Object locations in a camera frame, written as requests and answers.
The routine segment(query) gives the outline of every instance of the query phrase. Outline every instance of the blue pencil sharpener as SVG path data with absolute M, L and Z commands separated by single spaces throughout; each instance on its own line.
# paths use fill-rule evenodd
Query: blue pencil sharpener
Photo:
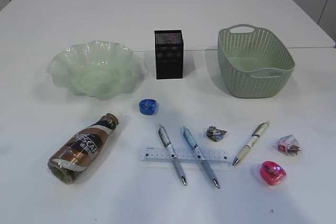
M 152 115 L 156 112 L 158 103 L 153 99 L 145 99 L 139 103 L 140 112 L 144 115 Z

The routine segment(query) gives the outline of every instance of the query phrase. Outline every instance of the white table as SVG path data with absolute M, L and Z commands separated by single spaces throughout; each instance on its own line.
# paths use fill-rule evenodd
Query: white table
M 288 48 L 335 42 L 292 0 L 13 0 L 0 13 L 2 51 L 58 53 L 96 39 L 154 50 L 154 30 L 181 29 L 185 50 L 217 48 L 220 29 L 251 24 Z
M 223 92 L 216 51 L 185 52 L 182 80 L 156 80 L 154 53 L 137 53 L 146 73 L 136 92 L 111 100 L 77 97 L 52 84 L 50 57 L 28 52 L 0 65 L 1 223 L 333 223 L 334 106 L 336 49 L 290 49 L 296 62 L 287 85 L 274 98 L 239 99 Z M 138 103 L 157 99 L 158 114 L 145 116 Z M 74 133 L 111 108 L 124 114 L 101 156 L 73 185 L 59 182 L 47 160 Z M 232 170 L 215 169 L 215 189 L 195 164 L 182 164 L 185 187 L 169 163 L 141 161 L 145 146 L 162 146 L 163 123 L 176 147 L 184 147 L 186 125 L 203 148 L 234 156 L 255 127 L 271 127 L 246 159 Z M 206 127 L 229 130 L 219 143 L 203 137 Z M 303 147 L 285 157 L 274 142 L 294 134 Z M 272 160 L 287 180 L 267 186 L 258 165 Z

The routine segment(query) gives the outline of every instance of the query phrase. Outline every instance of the pink pencil sharpener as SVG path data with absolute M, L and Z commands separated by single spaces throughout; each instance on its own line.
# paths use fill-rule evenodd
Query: pink pencil sharpener
M 286 178 L 285 170 L 273 161 L 263 162 L 260 175 L 271 186 L 280 184 Z

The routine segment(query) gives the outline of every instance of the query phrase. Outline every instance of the plastic basket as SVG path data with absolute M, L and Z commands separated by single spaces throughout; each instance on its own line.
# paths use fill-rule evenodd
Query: plastic basket
M 253 29 L 234 33 L 238 27 Z M 218 34 L 218 63 L 228 90 L 240 98 L 273 97 L 285 86 L 294 70 L 287 48 L 271 31 L 237 25 Z

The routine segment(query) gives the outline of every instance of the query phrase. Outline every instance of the bottle label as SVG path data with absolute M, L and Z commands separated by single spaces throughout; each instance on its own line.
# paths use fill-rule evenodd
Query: bottle label
M 100 136 L 96 134 L 77 133 L 73 138 L 75 138 L 76 141 L 67 144 L 67 146 L 78 152 L 89 155 L 91 160 L 98 155 L 98 150 L 103 146 L 103 141 Z
M 100 120 L 74 135 L 51 160 L 66 169 L 83 171 L 98 156 L 115 128 L 112 120 Z

